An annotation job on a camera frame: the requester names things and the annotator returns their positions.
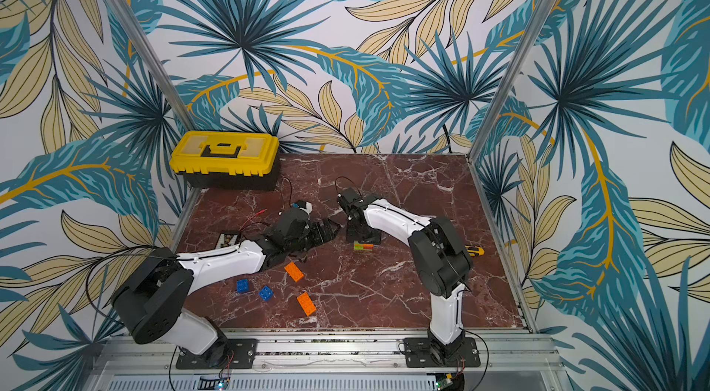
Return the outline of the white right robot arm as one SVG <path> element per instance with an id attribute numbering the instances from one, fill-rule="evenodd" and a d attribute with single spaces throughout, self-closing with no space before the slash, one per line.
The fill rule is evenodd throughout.
<path id="1" fill-rule="evenodd" d="M 452 222 L 443 216 L 416 215 L 355 189 L 338 193 L 338 204 L 347 217 L 347 241 L 375 245 L 386 234 L 410 249 L 418 277 L 431 297 L 432 342 L 441 348 L 460 345 L 463 291 L 473 260 Z"/>

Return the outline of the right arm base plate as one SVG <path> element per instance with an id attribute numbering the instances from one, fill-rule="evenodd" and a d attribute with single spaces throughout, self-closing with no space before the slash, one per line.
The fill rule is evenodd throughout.
<path id="1" fill-rule="evenodd" d="M 444 345 L 434 337 L 407 337 L 403 350 L 408 368 L 476 368 L 482 365 L 476 342 L 458 337 Z"/>

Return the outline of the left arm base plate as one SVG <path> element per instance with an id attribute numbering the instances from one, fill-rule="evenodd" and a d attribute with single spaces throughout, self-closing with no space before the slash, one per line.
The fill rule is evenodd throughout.
<path id="1" fill-rule="evenodd" d="M 254 338 L 218 339 L 205 353 L 197 355 L 179 348 L 178 370 L 245 370 L 253 368 L 258 340 Z"/>

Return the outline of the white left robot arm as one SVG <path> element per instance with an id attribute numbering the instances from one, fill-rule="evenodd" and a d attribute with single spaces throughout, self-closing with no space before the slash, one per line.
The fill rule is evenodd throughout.
<path id="1" fill-rule="evenodd" d="M 252 239 L 208 252 L 153 250 L 113 293 L 110 304 L 133 341 L 166 342 L 216 367 L 229 358 L 227 337 L 210 320 L 184 307 L 197 290 L 235 276 L 258 274 L 334 240 L 340 224 L 314 221 L 306 207 L 291 207 Z"/>

